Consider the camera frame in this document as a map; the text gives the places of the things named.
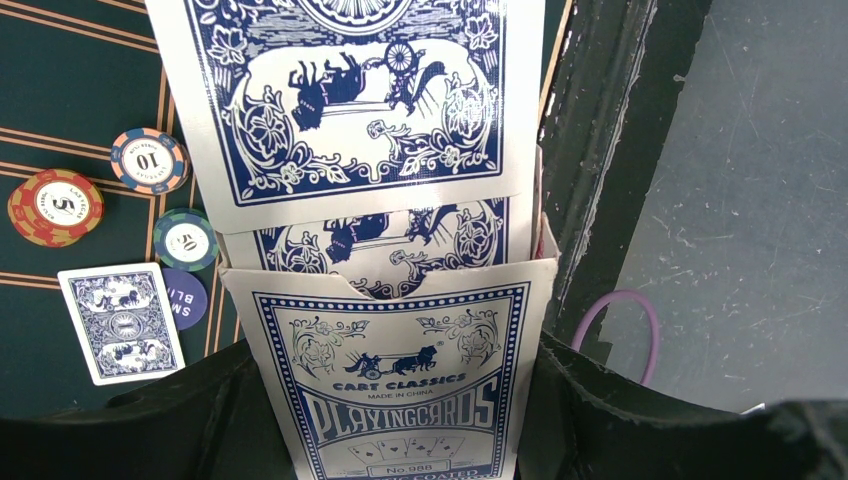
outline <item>poker chip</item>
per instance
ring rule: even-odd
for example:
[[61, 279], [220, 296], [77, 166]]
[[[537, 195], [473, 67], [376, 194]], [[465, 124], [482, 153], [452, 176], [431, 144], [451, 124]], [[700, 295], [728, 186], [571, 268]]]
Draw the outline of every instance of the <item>poker chip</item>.
[[166, 212], [156, 221], [153, 245], [165, 265], [187, 272], [208, 267], [218, 256], [215, 231], [198, 210]]
[[36, 245], [50, 248], [61, 248], [72, 245], [79, 240], [79, 237], [72, 238], [57, 236], [35, 228], [27, 221], [26, 217], [23, 216], [22, 210], [17, 209], [17, 215], [15, 210], [16, 209], [13, 207], [12, 203], [12, 197], [9, 197], [9, 200], [6, 202], [6, 211], [9, 214], [9, 219], [12, 221], [12, 225], [22, 237]]
[[161, 195], [183, 186], [189, 177], [186, 150], [167, 133], [136, 128], [112, 144], [112, 170], [139, 193]]
[[87, 178], [62, 169], [47, 169], [12, 192], [9, 208], [27, 231], [51, 238], [79, 239], [103, 219], [103, 195]]
[[178, 330], [187, 330], [206, 314], [209, 298], [203, 284], [194, 275], [175, 268], [163, 268], [171, 313]]

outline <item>blue border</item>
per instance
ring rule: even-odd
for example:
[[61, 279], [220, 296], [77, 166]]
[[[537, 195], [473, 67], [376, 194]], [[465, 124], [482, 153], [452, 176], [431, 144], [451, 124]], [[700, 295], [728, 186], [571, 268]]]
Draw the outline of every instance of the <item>blue border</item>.
[[[419, 310], [433, 311], [457, 305], [473, 305], [481, 302], [488, 302], [495, 300], [498, 297], [510, 297], [510, 321], [507, 323], [506, 348], [504, 349], [503, 363], [501, 364], [501, 379], [503, 386], [501, 388], [500, 407], [497, 412], [498, 421], [497, 428], [495, 430], [495, 445], [492, 454], [492, 463], [490, 464], [491, 472], [485, 475], [462, 477], [468, 480], [473, 480], [496, 478], [501, 475], [501, 471], [503, 470], [504, 452], [506, 450], [505, 438], [509, 431], [509, 419], [512, 413], [509, 408], [514, 390], [512, 380], [518, 366], [517, 360], [520, 355], [521, 346], [520, 332], [523, 331], [525, 323], [524, 320], [527, 313], [526, 300], [529, 294], [530, 282], [520, 282], [497, 287], [478, 288], [460, 292], [451, 292], [449, 294], [428, 295], [409, 300], [379, 303], [366, 299], [352, 300], [350, 298], [253, 292], [257, 311], [262, 319], [265, 338], [268, 341], [271, 353], [276, 358], [277, 377], [280, 379], [280, 386], [285, 391], [286, 402], [288, 403], [289, 411], [292, 415], [292, 421], [298, 426], [298, 434], [301, 439], [301, 444], [309, 457], [310, 467], [312, 468], [312, 473], [315, 478], [318, 480], [330, 480], [324, 473], [323, 462], [321, 461], [318, 448], [316, 447], [316, 442], [312, 438], [307, 419], [304, 415], [303, 407], [300, 405], [299, 394], [295, 387], [296, 382], [293, 380], [293, 374], [291, 373], [292, 369], [290, 366], [291, 362], [288, 358], [288, 352], [283, 346], [283, 341], [279, 338], [280, 333], [276, 318], [276, 311], [278, 309], [285, 308], [287, 310], [331, 312], [342, 311], [356, 314], [368, 311], [374, 314], [380, 314], [402, 311], [414, 312]], [[368, 476], [357, 478], [373, 479], [374, 477]], [[333, 479], [342, 480], [344, 477], [333, 477]]]

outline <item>ace card illustration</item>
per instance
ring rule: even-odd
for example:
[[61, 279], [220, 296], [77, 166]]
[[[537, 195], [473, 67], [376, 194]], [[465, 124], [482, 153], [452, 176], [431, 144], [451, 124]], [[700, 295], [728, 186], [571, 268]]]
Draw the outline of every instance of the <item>ace card illustration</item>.
[[436, 445], [433, 447], [430, 456], [453, 458], [464, 440], [461, 437], [442, 437], [436, 441]]
[[435, 446], [436, 437], [410, 438], [406, 456], [407, 458], [427, 458]]
[[393, 438], [389, 440], [381, 440], [377, 443], [380, 447], [380, 453], [386, 460], [406, 459], [407, 445], [403, 438]]
[[377, 446], [371, 442], [355, 445], [348, 448], [348, 450], [350, 450], [350, 453], [356, 455], [356, 458], [362, 460], [362, 463], [366, 465], [385, 460]]

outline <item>playing card box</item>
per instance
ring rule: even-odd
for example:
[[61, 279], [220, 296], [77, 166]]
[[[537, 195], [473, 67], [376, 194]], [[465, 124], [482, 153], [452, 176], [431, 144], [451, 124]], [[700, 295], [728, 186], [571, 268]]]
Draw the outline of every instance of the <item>playing card box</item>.
[[376, 300], [341, 275], [230, 268], [299, 479], [512, 479], [559, 252], [432, 271]]

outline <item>playing card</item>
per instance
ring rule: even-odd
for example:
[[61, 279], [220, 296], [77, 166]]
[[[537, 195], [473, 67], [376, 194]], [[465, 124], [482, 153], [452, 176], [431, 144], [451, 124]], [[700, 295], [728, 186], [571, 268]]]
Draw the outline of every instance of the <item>playing card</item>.
[[464, 440], [462, 437], [441, 437], [436, 441], [436, 446], [433, 447], [430, 456], [452, 458], [456, 455]]
[[185, 366], [157, 264], [58, 277], [95, 385], [161, 378]]
[[362, 460], [362, 463], [367, 465], [383, 461], [383, 455], [380, 453], [380, 450], [371, 442], [350, 447], [348, 450], [350, 450], [350, 453], [356, 455], [356, 458]]
[[380, 447], [380, 453], [383, 454], [383, 458], [386, 460], [406, 458], [406, 440], [402, 438], [381, 440], [377, 442], [377, 446]]
[[414, 292], [428, 272], [529, 259], [526, 196], [224, 235], [236, 268], [338, 273], [383, 300]]
[[430, 451], [436, 446], [436, 437], [421, 437], [409, 439], [408, 458], [427, 458]]
[[532, 192], [542, 0], [146, 6], [222, 233]]

